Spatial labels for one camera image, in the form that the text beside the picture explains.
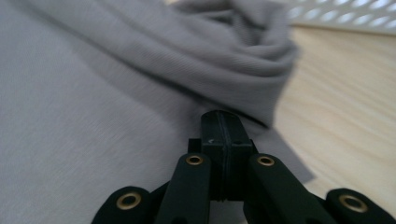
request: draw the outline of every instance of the wooden table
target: wooden table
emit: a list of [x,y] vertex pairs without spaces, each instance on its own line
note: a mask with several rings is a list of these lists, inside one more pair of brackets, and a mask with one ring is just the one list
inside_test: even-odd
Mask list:
[[302,49],[276,127],[320,197],[355,189],[396,217],[396,36],[295,27]]

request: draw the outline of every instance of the black plastic part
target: black plastic part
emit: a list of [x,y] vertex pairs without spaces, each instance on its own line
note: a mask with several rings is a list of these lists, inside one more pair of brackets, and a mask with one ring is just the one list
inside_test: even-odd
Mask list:
[[242,201],[248,158],[255,147],[241,120],[224,111],[211,111],[201,117],[201,152],[213,162],[211,198]]
[[[347,196],[349,200],[343,200],[342,196]],[[396,220],[384,209],[351,189],[331,190],[327,194],[324,206],[339,223],[396,224]]]
[[269,222],[262,223],[336,224],[318,199],[278,158],[266,154],[253,155],[248,162],[247,176],[250,189],[244,211],[249,223],[269,219]]
[[200,153],[182,156],[169,182],[155,224],[206,224],[209,218],[210,159]]
[[[117,200],[124,194],[137,193],[141,202],[134,208],[121,210],[117,207]],[[152,219],[149,213],[150,197],[145,189],[126,187],[119,189],[108,197],[96,213],[92,224],[147,224]]]

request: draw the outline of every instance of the crumpled fabric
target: crumpled fabric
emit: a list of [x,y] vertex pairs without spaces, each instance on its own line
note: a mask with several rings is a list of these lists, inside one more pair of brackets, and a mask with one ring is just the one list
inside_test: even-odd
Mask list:
[[[90,223],[113,191],[156,189],[213,109],[312,178],[273,129],[297,56],[282,5],[18,0],[0,12],[0,223]],[[241,203],[212,204],[211,223],[243,220]]]

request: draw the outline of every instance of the gray fabric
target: gray fabric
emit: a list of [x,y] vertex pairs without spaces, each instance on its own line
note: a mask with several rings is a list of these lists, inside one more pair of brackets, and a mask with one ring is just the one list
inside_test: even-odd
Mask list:
[[13,0],[0,21],[0,223],[90,223],[113,191],[159,187],[212,109],[312,177],[271,128],[296,56],[281,5]]

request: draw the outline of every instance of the light wood surface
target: light wood surface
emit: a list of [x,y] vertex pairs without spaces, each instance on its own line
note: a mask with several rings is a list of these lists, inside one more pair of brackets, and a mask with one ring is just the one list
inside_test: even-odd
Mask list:
[[359,191],[396,217],[396,36],[295,27],[302,49],[276,127],[316,176]]

